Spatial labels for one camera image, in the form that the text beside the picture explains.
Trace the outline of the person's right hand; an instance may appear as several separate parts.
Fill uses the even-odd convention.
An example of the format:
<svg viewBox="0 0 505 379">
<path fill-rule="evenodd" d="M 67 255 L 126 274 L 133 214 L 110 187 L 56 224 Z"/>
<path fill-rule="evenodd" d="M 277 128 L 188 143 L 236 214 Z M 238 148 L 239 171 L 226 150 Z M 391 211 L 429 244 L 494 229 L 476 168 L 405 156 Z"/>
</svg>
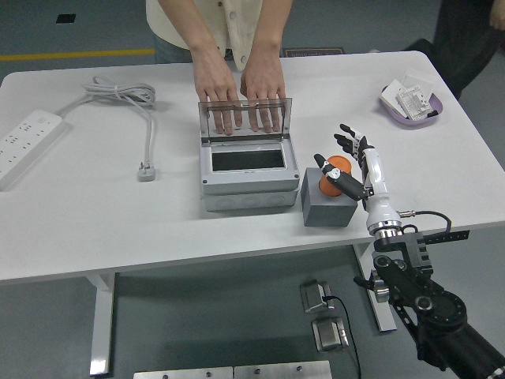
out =
<svg viewBox="0 0 505 379">
<path fill-rule="evenodd" d="M 200 102 L 238 102 L 237 86 L 230 67 L 219 52 L 203 51 L 193 56 L 193 73 L 196 94 Z M 231 135 L 234 126 L 241 125 L 241 114 L 221 111 L 215 116 L 219 134 Z"/>
</svg>

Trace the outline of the person's left hand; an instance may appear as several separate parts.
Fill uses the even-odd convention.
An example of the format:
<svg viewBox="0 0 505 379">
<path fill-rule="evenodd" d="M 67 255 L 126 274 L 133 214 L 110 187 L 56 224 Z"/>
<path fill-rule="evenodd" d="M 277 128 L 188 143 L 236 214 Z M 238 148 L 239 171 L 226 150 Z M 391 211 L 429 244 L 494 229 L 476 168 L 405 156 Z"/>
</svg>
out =
<svg viewBox="0 0 505 379">
<path fill-rule="evenodd" d="M 251 57 L 241 75 L 240 93 L 249 102 L 284 98 L 285 81 L 279 57 Z M 256 112 L 249 116 L 252 130 L 258 131 Z M 265 133 L 279 131 L 279 116 L 273 110 L 260 109 L 260 120 Z"/>
</svg>

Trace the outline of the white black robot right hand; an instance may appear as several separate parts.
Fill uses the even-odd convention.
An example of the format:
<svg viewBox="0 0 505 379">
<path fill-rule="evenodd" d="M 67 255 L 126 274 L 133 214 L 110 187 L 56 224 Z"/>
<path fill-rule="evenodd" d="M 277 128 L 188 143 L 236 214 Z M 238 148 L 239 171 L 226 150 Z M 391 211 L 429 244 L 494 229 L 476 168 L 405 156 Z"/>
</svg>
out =
<svg viewBox="0 0 505 379">
<path fill-rule="evenodd" d="M 342 133 L 336 133 L 334 138 L 342 150 L 357 161 L 363 181 L 359 182 L 322 155 L 315 154 L 314 159 L 319 169 L 332 186 L 351 199 L 363 202 L 364 209 L 368 213 L 366 227 L 371 236 L 385 238 L 400 235 L 402 222 L 391 206 L 377 150 L 367 142 L 365 135 L 343 123 L 340 129 Z"/>
</svg>

